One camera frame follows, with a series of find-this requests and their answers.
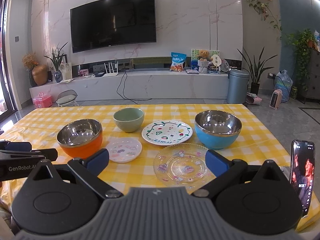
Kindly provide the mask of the brown gourd vase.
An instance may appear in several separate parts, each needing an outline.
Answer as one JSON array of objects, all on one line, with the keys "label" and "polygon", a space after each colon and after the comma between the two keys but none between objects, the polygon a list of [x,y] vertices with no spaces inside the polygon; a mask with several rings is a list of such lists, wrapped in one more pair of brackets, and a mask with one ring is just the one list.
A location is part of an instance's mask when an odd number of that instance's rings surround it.
[{"label": "brown gourd vase", "polygon": [[37,65],[32,70],[35,83],[38,86],[44,85],[48,81],[48,67],[45,64]]}]

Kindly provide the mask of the white marble tv console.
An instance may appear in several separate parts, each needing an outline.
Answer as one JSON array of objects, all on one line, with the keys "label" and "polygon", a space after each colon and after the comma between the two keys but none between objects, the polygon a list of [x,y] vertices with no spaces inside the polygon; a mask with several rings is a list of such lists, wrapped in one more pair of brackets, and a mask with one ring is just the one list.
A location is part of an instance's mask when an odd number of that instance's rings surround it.
[{"label": "white marble tv console", "polygon": [[69,83],[49,82],[30,88],[31,97],[49,94],[53,100],[66,90],[79,101],[128,99],[226,99],[226,74],[187,74],[169,70],[120,73],[113,77],[77,77]]}]

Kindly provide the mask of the blue snack bag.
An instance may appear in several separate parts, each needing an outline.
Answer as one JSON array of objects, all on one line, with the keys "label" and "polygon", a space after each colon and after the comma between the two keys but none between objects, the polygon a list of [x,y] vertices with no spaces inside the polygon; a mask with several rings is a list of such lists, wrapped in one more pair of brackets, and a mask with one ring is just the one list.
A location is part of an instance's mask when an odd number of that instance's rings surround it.
[{"label": "blue snack bag", "polygon": [[172,52],[170,70],[172,72],[182,72],[186,58],[186,54]]}]

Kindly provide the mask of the white wifi router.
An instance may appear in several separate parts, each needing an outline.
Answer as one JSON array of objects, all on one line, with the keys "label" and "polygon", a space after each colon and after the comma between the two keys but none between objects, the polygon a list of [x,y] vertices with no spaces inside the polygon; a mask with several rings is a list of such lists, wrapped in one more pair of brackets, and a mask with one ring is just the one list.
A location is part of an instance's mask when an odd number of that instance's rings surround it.
[{"label": "white wifi router", "polygon": [[112,63],[109,62],[108,65],[104,64],[105,67],[105,74],[103,77],[113,77],[118,75],[118,62],[117,63]]}]

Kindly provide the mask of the grey blue trash bin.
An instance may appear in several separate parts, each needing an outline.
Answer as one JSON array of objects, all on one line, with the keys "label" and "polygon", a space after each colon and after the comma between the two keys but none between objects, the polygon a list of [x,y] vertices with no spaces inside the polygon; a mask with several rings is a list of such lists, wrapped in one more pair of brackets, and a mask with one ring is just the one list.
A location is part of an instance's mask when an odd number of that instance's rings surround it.
[{"label": "grey blue trash bin", "polygon": [[233,69],[228,73],[229,84],[227,93],[228,104],[242,104],[246,100],[249,73],[245,70]]}]

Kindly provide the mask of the pink small heater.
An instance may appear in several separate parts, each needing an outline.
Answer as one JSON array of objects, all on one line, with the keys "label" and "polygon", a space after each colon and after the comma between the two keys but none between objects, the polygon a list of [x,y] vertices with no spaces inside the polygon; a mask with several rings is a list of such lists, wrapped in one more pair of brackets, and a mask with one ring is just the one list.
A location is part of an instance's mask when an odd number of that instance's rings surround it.
[{"label": "pink small heater", "polygon": [[282,91],[280,89],[276,89],[273,91],[272,96],[271,96],[271,100],[270,100],[270,107],[272,109],[278,109],[280,104],[281,104],[281,100],[282,100]]}]

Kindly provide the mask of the grey round stool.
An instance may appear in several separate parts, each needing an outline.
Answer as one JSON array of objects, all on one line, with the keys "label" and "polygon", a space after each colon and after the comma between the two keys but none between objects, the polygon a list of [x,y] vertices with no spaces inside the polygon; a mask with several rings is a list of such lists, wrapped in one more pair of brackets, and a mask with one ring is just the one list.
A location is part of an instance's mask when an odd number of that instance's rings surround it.
[{"label": "grey round stool", "polygon": [[77,97],[78,94],[76,93],[76,91],[69,89],[64,92],[61,92],[57,96],[56,103],[59,107],[78,106],[79,104],[76,102]]}]

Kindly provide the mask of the green ceramic bowl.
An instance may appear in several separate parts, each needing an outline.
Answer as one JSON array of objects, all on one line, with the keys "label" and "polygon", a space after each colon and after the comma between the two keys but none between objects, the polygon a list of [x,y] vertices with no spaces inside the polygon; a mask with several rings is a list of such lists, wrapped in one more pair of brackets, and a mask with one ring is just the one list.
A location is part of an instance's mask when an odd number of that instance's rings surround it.
[{"label": "green ceramic bowl", "polygon": [[114,113],[113,119],[116,126],[126,133],[138,130],[144,121],[144,111],[140,108],[128,107]]}]

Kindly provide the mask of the hanging ivy plant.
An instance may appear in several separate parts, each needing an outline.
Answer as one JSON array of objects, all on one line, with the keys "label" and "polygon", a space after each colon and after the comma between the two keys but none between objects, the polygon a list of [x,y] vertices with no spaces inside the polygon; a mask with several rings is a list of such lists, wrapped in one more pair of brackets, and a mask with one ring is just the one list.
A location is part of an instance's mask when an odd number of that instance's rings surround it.
[{"label": "hanging ivy plant", "polygon": [[308,29],[296,31],[286,36],[287,44],[293,46],[295,56],[295,85],[299,91],[307,91],[309,79],[308,65],[311,59],[311,51],[316,43],[313,32]]}]

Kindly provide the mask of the grey drawer cabinet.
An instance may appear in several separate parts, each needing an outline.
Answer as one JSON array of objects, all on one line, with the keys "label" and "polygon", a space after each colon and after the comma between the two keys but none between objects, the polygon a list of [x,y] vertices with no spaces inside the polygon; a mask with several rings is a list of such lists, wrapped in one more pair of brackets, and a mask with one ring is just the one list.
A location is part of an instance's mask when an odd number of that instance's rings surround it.
[{"label": "grey drawer cabinet", "polygon": [[306,79],[307,90],[298,92],[298,100],[305,104],[307,100],[319,101],[319,76],[320,76],[320,55],[319,51],[312,49],[310,54],[310,62],[308,64],[308,78]]}]

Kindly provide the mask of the small white patterned plate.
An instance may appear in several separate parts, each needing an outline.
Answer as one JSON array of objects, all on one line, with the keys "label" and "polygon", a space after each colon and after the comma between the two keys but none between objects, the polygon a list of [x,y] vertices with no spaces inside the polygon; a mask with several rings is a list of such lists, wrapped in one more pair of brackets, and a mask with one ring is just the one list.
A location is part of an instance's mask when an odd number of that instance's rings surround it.
[{"label": "small white patterned plate", "polygon": [[142,144],[133,138],[117,138],[111,140],[106,149],[111,161],[115,163],[128,163],[140,155]]}]

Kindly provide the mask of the clear glass patterned plate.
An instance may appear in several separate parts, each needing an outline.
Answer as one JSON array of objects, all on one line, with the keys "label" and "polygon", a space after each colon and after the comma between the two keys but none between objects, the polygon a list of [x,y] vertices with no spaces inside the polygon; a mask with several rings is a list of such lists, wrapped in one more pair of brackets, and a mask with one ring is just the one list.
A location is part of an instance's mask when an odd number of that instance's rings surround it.
[{"label": "clear glass patterned plate", "polygon": [[206,165],[207,151],[197,144],[168,146],[154,158],[154,173],[167,187],[183,186],[188,192],[194,192],[216,178]]}]

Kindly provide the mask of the white painted fruit plate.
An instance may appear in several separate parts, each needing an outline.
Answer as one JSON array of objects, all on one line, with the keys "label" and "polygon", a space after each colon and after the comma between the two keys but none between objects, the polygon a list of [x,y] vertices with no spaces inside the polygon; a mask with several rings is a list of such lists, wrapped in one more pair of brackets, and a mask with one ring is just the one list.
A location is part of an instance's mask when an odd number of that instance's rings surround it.
[{"label": "white painted fruit plate", "polygon": [[143,139],[158,146],[177,145],[189,140],[192,135],[193,129],[178,120],[154,121],[142,130]]}]

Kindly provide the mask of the yellow checkered tablecloth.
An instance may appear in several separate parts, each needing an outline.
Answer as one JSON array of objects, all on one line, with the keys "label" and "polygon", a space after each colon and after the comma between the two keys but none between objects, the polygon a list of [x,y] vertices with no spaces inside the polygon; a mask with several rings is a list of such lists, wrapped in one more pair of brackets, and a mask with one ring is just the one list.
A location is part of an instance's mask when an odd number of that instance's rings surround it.
[{"label": "yellow checkered tablecloth", "polygon": [[171,142],[198,144],[195,131],[195,116],[205,110],[218,110],[231,113],[242,122],[240,135],[231,146],[220,151],[228,159],[242,159],[252,165],[260,165],[267,159],[279,166],[290,163],[290,155],[259,119],[243,105],[145,105],[141,128],[133,133],[123,132],[116,126],[114,113],[120,106],[78,106],[38,108],[27,114],[1,139],[16,142],[29,142],[34,149],[55,148],[58,151],[57,163],[65,164],[70,157],[57,142],[58,132],[67,124],[80,119],[98,120],[103,127],[105,147],[117,138],[139,140],[142,145],[140,155],[128,163],[110,162],[100,174],[100,179],[111,184],[123,193],[131,187],[162,187],[163,179],[154,173],[153,161],[159,151]]}]

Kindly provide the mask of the orange steel bowl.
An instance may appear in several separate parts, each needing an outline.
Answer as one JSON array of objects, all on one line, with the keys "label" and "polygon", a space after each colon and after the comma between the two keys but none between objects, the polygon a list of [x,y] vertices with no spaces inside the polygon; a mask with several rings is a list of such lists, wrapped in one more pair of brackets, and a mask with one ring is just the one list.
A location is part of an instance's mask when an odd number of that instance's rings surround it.
[{"label": "orange steel bowl", "polygon": [[68,156],[86,159],[101,149],[103,127],[98,120],[76,120],[64,126],[56,139]]}]

